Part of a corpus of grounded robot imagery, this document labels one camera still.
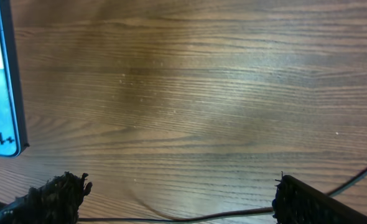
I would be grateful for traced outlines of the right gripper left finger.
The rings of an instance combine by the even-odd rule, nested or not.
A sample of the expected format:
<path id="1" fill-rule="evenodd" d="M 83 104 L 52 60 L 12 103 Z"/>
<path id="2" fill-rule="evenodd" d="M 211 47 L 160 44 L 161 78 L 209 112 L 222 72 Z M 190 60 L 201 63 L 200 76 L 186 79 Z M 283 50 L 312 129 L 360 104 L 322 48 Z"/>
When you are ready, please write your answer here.
<path id="1" fill-rule="evenodd" d="M 0 202 L 0 224 L 76 224 L 79 207 L 93 186 L 85 182 L 87 177 L 65 172 L 9 204 Z"/>

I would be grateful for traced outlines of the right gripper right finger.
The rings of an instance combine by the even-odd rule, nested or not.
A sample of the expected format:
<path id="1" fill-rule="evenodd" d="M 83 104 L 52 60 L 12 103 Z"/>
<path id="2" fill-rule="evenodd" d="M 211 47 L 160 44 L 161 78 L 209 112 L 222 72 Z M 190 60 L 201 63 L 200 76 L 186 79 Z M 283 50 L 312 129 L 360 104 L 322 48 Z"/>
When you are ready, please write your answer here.
<path id="1" fill-rule="evenodd" d="M 283 175 L 272 201 L 273 217 L 280 224 L 367 224 L 367 216 L 335 200 L 365 176 L 361 172 L 325 194 L 291 175 Z"/>

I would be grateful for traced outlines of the Galaxy smartphone blue screen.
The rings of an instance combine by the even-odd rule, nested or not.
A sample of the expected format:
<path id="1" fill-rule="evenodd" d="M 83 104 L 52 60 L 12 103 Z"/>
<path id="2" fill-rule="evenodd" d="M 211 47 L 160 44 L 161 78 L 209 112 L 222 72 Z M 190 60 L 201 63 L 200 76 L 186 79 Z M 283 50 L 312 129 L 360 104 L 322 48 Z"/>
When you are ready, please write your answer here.
<path id="1" fill-rule="evenodd" d="M 11 2 L 0 0 L 0 157 L 29 147 Z"/>

